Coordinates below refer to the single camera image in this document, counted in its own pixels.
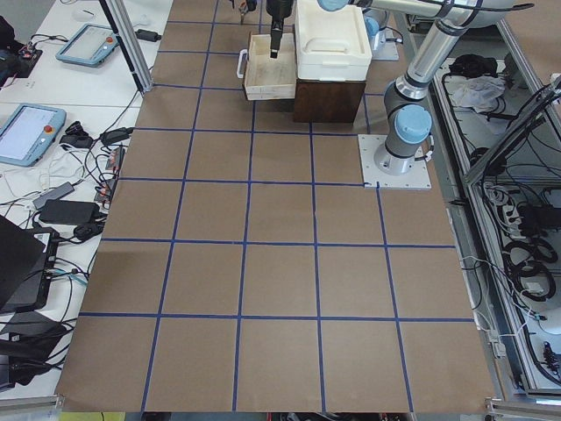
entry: white box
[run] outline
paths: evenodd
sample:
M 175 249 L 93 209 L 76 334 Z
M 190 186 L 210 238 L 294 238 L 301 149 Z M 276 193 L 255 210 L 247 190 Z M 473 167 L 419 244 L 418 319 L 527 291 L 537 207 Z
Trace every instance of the white box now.
M 280 42 L 279 56 L 270 58 L 271 36 L 252 35 L 249 51 L 242 50 L 238 62 L 238 77 L 243 77 L 244 90 L 250 101 L 294 98 L 296 92 L 295 39 L 285 33 Z M 243 55 L 247 54 L 245 72 L 240 74 Z
M 325 11 L 317 0 L 296 2 L 296 63 L 300 79 L 364 81 L 372 60 L 359 7 Z

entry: open drawer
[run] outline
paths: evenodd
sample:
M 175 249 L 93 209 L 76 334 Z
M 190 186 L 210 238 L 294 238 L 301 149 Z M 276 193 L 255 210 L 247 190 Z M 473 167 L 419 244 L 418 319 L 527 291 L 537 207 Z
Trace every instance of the open drawer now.
M 270 35 L 252 35 L 249 48 L 239 53 L 238 77 L 243 78 L 245 95 L 258 99 L 289 99 L 296 92 L 296 56 L 293 33 L 285 33 L 280 41 L 279 56 L 271 59 Z M 241 73 L 244 56 L 245 72 Z

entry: white mounting plate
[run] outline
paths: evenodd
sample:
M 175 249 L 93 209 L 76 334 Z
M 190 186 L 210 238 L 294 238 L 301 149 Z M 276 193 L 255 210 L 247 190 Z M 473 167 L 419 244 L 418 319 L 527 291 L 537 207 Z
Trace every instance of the white mounting plate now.
M 412 189 L 429 190 L 430 178 L 425 161 L 415 161 L 413 167 L 405 175 L 390 175 L 380 170 L 374 163 L 374 152 L 379 145 L 386 141 L 386 135 L 360 134 L 360 163 L 362 165 L 362 180 L 367 189 Z M 415 157 L 423 156 L 419 147 Z
M 394 31 L 386 28 L 386 38 L 392 39 Z M 386 41 L 381 49 L 372 51 L 372 60 L 376 61 L 398 61 L 400 55 L 397 53 L 397 43 L 393 41 Z

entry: computer mouse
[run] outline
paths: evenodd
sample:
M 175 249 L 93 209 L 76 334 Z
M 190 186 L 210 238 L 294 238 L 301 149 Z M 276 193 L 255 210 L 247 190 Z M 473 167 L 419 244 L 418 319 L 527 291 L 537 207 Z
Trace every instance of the computer mouse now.
M 93 19 L 96 14 L 93 11 L 75 10 L 72 12 L 72 17 L 78 22 L 88 22 Z

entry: yellow object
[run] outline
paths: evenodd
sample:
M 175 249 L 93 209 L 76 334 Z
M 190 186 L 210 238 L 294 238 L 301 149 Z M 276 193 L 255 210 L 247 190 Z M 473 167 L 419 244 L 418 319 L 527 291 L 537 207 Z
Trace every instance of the yellow object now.
M 59 421 L 124 421 L 124 412 L 62 412 Z

